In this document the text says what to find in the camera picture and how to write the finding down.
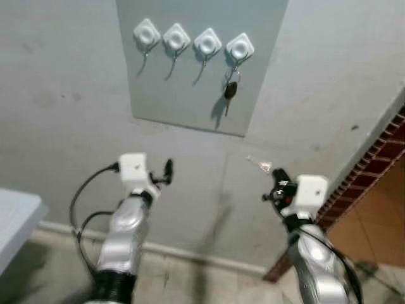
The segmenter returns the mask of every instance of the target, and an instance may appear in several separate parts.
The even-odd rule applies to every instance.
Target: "car key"
[[[225,116],[228,116],[228,109],[230,105],[230,101],[236,95],[236,91],[238,89],[238,83],[236,81],[229,82],[227,84],[227,88],[225,89],[225,93],[223,97],[226,99],[226,109],[225,109]]]

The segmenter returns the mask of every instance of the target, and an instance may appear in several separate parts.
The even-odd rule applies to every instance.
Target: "tiled floor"
[[[329,232],[349,257],[405,267],[405,156]]]
[[[86,242],[92,258],[99,243]],[[378,272],[397,288],[405,272],[384,267]],[[0,277],[1,304],[79,304],[89,294],[90,279],[70,236],[35,231]],[[363,286],[365,304],[398,304],[373,280]],[[146,253],[134,294],[136,304],[301,304],[296,274],[290,270],[276,285],[259,277]]]

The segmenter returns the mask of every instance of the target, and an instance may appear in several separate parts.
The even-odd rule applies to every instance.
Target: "wire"
[[[82,236],[84,233],[84,230],[87,226],[87,224],[96,216],[98,215],[112,215],[114,212],[112,211],[97,211],[92,214],[90,214],[84,221],[82,226],[80,227],[80,230],[76,234],[76,241],[77,241],[77,249],[80,253],[80,256],[82,257],[84,263],[86,264],[86,267],[88,268],[90,274],[92,277],[94,277],[94,274],[96,273],[96,268],[95,266],[91,263],[89,257],[87,256],[86,252],[84,251],[84,248],[82,247]]]
[[[119,172],[120,167],[118,162],[115,162],[105,168],[102,168],[98,170],[97,172],[93,173],[89,178],[87,178],[84,183],[77,189],[75,195],[73,196],[72,200],[70,201],[69,205],[69,220],[70,220],[70,225],[72,226],[72,236],[75,238],[76,243],[77,243],[77,250],[80,253],[80,256],[82,257],[82,260],[86,264],[87,269],[89,270],[90,274],[92,277],[94,277],[94,274],[96,273],[95,267],[90,263],[89,257],[87,256],[86,252],[83,250],[82,245],[80,244],[80,240],[82,238],[83,230],[85,229],[86,225],[89,223],[91,219],[93,219],[97,215],[107,215],[107,214],[112,214],[112,212],[108,211],[101,211],[101,212],[95,212],[89,215],[83,222],[80,230],[78,231],[78,225],[77,225],[77,217],[75,214],[75,207],[76,207],[76,202],[84,188],[93,180],[95,179],[98,175],[100,175],[103,172],[106,171],[114,171],[114,172]]]
[[[338,249],[334,248],[333,246],[330,246],[329,244],[327,244],[326,242],[322,241],[320,238],[316,237],[315,235],[313,235],[312,233],[309,233],[308,231],[305,231],[302,228],[298,228],[299,231],[311,236],[312,238],[316,239],[318,242],[320,242],[321,244],[323,244],[324,246],[326,246],[329,250],[331,250],[333,253],[335,253],[337,255],[337,257],[339,258],[339,260],[344,264],[344,265],[348,265],[346,261],[344,261],[344,259],[348,259],[342,252],[340,252]],[[400,292],[398,289],[396,289],[395,287],[393,287],[392,285],[390,285],[389,283],[385,282],[383,279],[377,277],[374,273],[372,273],[371,271],[365,269],[364,267],[360,266],[360,265],[356,265],[356,268],[363,271],[365,274],[368,274],[369,276],[371,276],[374,280],[376,280],[377,282],[379,282],[381,285],[385,286],[386,288],[388,288],[389,290],[391,290],[393,293],[400,295],[400,296],[405,296],[404,293]]]
[[[70,220],[70,225],[73,228],[73,235],[77,235],[77,218],[75,214],[75,207],[76,207],[76,202],[80,194],[82,193],[83,189],[94,179],[96,178],[99,174],[105,172],[105,171],[115,171],[117,172],[119,170],[118,163],[115,162],[105,168],[102,168],[98,170],[97,172],[93,173],[89,178],[87,178],[84,183],[77,189],[75,195],[73,196],[72,200],[70,201],[70,206],[69,206],[69,220]]]

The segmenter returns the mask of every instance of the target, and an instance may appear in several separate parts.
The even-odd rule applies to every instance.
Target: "wall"
[[[404,85],[404,17],[400,0],[291,0],[241,139],[132,118],[113,1],[3,1],[0,184],[38,193],[47,219],[67,223],[78,185],[120,153],[145,151],[155,171],[174,157],[149,240],[271,265],[285,233],[259,200],[272,180],[246,156],[342,175]],[[114,208],[120,193],[101,177],[80,213]]]
[[[244,136],[287,2],[264,0],[252,5],[249,1],[233,0],[229,5],[228,1],[216,0],[148,0],[141,3],[117,0],[134,117]],[[143,49],[135,42],[133,31],[146,16],[162,34],[174,22],[180,22],[192,39],[207,27],[214,28],[223,48],[209,59],[197,82],[202,56],[193,46],[182,51],[170,77],[173,54],[163,43],[157,44],[149,53],[141,70]],[[234,64],[225,46],[241,32],[249,36],[255,52],[240,65],[237,94],[225,117],[225,99],[222,97],[227,81],[225,73],[229,73]]]

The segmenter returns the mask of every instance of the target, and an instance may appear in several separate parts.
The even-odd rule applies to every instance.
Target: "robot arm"
[[[159,184],[170,184],[173,175],[173,162],[168,160],[164,176],[154,178],[146,170],[143,153],[122,155],[119,167],[126,198],[111,216],[94,274],[91,301],[86,304],[131,304],[149,228],[149,209],[159,198]]]
[[[273,203],[289,233],[287,253],[297,272],[303,302],[348,304],[338,256],[326,246],[330,243],[325,233],[313,222],[325,200],[328,181],[318,175],[300,175],[295,183],[283,169],[274,170],[273,176],[275,187],[263,200]]]

